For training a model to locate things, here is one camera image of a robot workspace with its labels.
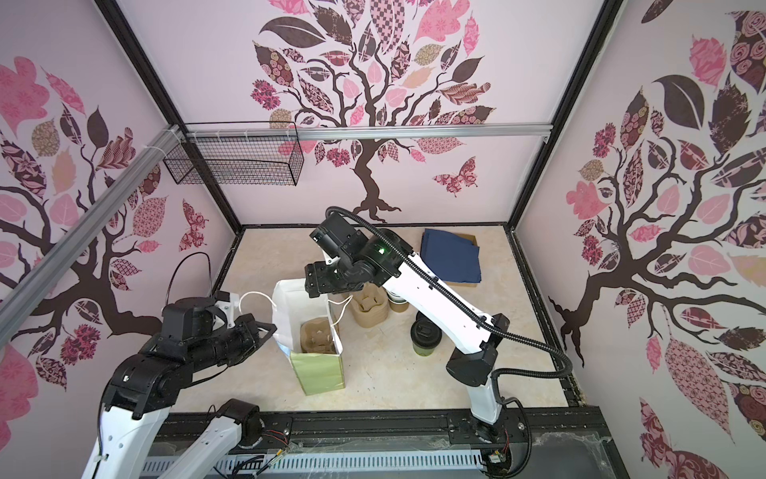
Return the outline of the single cardboard cup carrier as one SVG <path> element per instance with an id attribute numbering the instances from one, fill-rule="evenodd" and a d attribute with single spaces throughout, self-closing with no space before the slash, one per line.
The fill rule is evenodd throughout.
<path id="1" fill-rule="evenodd" d="M 303 353 L 336 354 L 330 320 L 327 317 L 317 317 L 303 323 L 300 328 L 300 347 Z"/>

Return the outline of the white paper takeout bag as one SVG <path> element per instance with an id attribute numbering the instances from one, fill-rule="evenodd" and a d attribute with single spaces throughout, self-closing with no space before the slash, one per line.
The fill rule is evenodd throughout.
<path id="1" fill-rule="evenodd" d="M 272 293 L 245 291 L 237 306 L 243 313 L 248 297 L 266 299 L 278 348 L 288 359 L 307 396 L 345 387 L 339 323 L 350 299 L 332 299 L 326 293 L 311 297 L 302 279 L 278 281 Z"/>

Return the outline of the black cup lid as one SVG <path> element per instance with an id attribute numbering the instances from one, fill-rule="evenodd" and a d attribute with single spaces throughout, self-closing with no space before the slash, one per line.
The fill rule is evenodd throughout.
<path id="1" fill-rule="evenodd" d="M 410 336 L 413 343 L 439 345 L 442 341 L 443 333 L 438 325 L 435 325 L 431 319 L 428 319 L 426 315 L 418 311 L 410 329 Z"/>

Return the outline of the white green paper cup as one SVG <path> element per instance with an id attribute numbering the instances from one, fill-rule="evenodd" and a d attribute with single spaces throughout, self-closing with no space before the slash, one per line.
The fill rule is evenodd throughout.
<path id="1" fill-rule="evenodd" d="M 434 353 L 434 351 L 436 350 L 437 347 L 438 347 L 438 345 L 436 345 L 436 344 L 425 344 L 425 345 L 422 345 L 422 344 L 416 343 L 416 342 L 413 343 L 413 350 L 414 350 L 414 352 L 417 355 L 422 356 L 422 357 L 430 356 L 431 354 Z"/>

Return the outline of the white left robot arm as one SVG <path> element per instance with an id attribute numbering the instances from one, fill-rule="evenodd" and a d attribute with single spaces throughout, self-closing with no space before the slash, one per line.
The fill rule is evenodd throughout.
<path id="1" fill-rule="evenodd" d="M 188 297 L 164 306 L 160 332 L 124 360 L 105 386 L 84 477 L 139 477 L 180 393 L 197 386 L 195 374 L 244 363 L 277 331 L 250 313 L 232 313 L 226 295 Z M 203 478 L 233 449 L 259 445 L 263 431 L 258 406 L 230 399 L 163 475 Z"/>

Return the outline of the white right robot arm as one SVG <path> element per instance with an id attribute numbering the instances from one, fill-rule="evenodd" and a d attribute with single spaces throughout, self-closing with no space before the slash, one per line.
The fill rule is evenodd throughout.
<path id="1" fill-rule="evenodd" d="M 490 375 L 508 321 L 462 299 L 397 233 L 355 226 L 350 219 L 346 212 L 332 211 L 310 234 L 324 260 L 304 269 L 308 295 L 315 299 L 377 285 L 410 303 L 454 344 L 446 369 L 466 386 L 472 415 L 485 424 L 496 423 L 502 406 Z"/>

